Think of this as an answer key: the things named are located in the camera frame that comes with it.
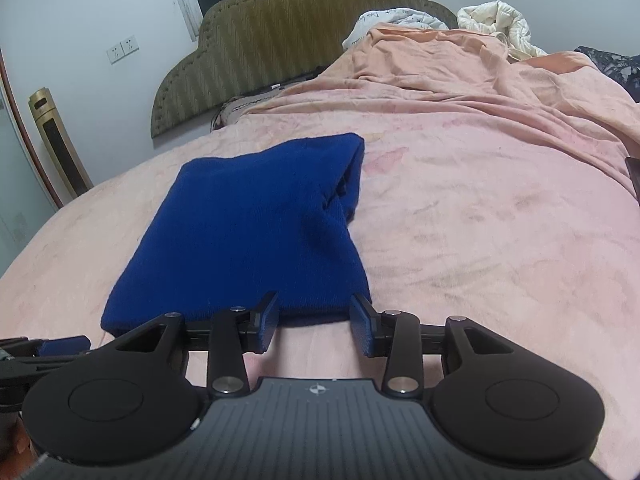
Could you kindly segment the cream quilted comforter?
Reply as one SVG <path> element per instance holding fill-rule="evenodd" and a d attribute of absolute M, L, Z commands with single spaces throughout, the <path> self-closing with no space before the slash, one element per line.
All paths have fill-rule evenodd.
<path fill-rule="evenodd" d="M 495 0 L 464 6 L 457 12 L 457 22 L 461 29 L 497 38 L 506 46 L 511 61 L 526 61 L 547 54 L 532 43 L 532 32 L 524 14 L 509 3 Z"/>

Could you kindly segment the blue knit garment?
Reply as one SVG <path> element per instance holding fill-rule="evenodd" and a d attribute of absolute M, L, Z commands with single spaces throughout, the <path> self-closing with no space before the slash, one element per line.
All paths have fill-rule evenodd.
<path fill-rule="evenodd" d="M 108 296 L 113 336 L 168 312 L 203 321 L 275 294 L 299 324 L 341 321 L 370 292 L 349 234 L 364 142 L 355 133 L 295 139 L 184 164 Z"/>

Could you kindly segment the white wall socket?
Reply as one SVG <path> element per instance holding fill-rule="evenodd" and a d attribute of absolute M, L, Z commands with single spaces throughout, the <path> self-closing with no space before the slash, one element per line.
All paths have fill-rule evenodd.
<path fill-rule="evenodd" d="M 137 50 L 139 50 L 137 38 L 135 36 L 130 36 L 118 44 L 115 44 L 113 47 L 108 48 L 106 50 L 106 55 L 110 63 L 115 64 L 125 56 L 128 56 Z"/>

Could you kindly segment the olive striped headboard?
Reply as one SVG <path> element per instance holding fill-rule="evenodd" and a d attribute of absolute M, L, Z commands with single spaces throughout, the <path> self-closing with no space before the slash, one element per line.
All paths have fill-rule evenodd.
<path fill-rule="evenodd" d="M 198 46 L 163 79 L 151 136 L 242 96 L 331 65 L 361 14 L 410 8 L 448 27 L 457 18 L 432 0 L 221 0 L 204 15 Z"/>

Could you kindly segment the pink bed sheet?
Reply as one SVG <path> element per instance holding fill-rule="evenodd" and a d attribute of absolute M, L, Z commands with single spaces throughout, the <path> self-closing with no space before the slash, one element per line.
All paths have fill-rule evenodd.
<path fill-rule="evenodd" d="M 639 207 L 625 159 L 639 107 L 606 84 L 539 104 L 367 81 L 302 84 L 57 212 L 2 275 L 6 337 L 106 338 L 100 317 L 180 167 L 307 136 L 366 142 L 350 232 L 374 303 L 462 314 L 587 379 L 597 463 L 639 470 Z"/>

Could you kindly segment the white patterned pillow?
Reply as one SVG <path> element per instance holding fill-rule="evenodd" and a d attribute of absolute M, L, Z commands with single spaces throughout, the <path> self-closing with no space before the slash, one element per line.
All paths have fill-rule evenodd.
<path fill-rule="evenodd" d="M 344 51 L 356 44 L 376 25 L 397 25 L 416 29 L 448 30 L 449 27 L 439 18 L 424 11 L 411 8 L 393 8 L 387 10 L 370 10 L 357 18 L 352 31 L 343 40 Z"/>

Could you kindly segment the dark flat tablet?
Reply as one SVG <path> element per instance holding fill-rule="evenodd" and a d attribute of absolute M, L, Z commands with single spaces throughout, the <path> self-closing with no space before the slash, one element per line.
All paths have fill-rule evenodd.
<path fill-rule="evenodd" d="M 640 203 L 640 160 L 634 157 L 627 157 L 625 164 L 631 180 L 632 187 L 636 193 L 637 202 Z"/>

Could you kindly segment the grey striped pillow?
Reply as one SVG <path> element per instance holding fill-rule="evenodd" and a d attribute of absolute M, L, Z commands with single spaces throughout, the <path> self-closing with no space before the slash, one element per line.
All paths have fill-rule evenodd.
<path fill-rule="evenodd" d="M 283 86 L 271 86 L 248 96 L 235 96 L 221 105 L 220 110 L 209 123 L 209 131 L 213 132 L 234 124 L 247 110 L 275 98 L 283 90 Z"/>

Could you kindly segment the gold tower fan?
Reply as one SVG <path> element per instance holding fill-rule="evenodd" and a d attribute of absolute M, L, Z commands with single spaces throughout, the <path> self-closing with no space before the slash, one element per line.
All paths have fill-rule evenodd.
<path fill-rule="evenodd" d="M 40 133 L 50 159 L 73 198 L 87 193 L 93 183 L 85 170 L 50 90 L 40 88 L 28 100 L 32 118 Z"/>

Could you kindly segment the dark floral cloth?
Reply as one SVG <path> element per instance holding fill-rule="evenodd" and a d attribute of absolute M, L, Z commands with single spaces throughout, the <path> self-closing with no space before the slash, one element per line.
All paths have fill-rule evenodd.
<path fill-rule="evenodd" d="M 620 84 L 634 102 L 640 101 L 640 55 L 626 56 L 584 46 L 575 51 L 587 55 L 598 70 Z"/>

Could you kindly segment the peach orange blanket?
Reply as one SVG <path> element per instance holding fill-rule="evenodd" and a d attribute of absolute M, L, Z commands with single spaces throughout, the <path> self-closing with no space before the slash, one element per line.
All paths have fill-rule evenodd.
<path fill-rule="evenodd" d="M 376 26 L 311 85 L 475 114 L 631 186 L 625 160 L 639 151 L 638 104 L 579 52 L 511 63 L 498 39 L 478 32 Z"/>

